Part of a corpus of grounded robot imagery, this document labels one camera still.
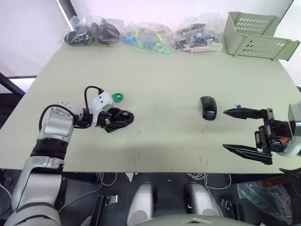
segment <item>orange part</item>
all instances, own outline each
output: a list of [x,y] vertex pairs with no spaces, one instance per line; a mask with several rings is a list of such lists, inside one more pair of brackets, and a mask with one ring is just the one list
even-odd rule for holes
[[288,141],[288,139],[287,139],[287,138],[280,138],[279,141],[280,141],[281,143],[286,143],[286,142]]

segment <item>white wall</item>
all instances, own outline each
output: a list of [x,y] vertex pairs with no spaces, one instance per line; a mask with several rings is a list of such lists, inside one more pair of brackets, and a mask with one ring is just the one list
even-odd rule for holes
[[[280,22],[276,37],[301,41],[301,0],[294,0],[288,12]],[[295,84],[301,87],[301,45],[289,61],[280,61]]]
[[91,13],[125,23],[160,22],[176,29],[183,20],[201,13],[220,13],[224,20],[229,11],[277,15],[282,17],[292,0],[71,0],[79,16]]
[[40,73],[68,26],[55,0],[1,0],[0,28],[0,72],[28,76]]

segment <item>bag of black objects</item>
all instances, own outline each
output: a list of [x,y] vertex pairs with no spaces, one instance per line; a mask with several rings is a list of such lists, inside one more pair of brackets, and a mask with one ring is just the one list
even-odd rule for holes
[[119,39],[119,29],[123,28],[122,20],[106,20],[87,15],[80,19],[78,16],[73,16],[70,19],[70,31],[65,35],[64,41],[71,46],[98,45],[106,47]]

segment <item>plastic crate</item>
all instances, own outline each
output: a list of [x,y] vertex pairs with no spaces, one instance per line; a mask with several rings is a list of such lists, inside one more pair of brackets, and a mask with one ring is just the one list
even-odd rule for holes
[[227,52],[234,57],[262,57],[288,61],[299,41],[274,38],[280,22],[278,16],[229,12],[224,30]]

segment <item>clear plastic bag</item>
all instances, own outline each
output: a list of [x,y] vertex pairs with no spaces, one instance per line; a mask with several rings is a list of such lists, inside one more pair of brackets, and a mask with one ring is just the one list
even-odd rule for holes
[[283,186],[262,187],[258,182],[237,185],[240,198],[246,198],[262,212],[287,224],[292,223],[291,197]]
[[130,23],[125,28],[122,40],[127,45],[170,54],[172,32],[162,24]]
[[223,22],[219,14],[191,17],[174,33],[174,48],[185,52],[220,52]]
[[124,24],[122,20],[111,19],[111,21],[91,15],[84,15],[82,18],[73,16],[64,41],[71,46],[109,46],[119,39],[120,32],[117,27]]

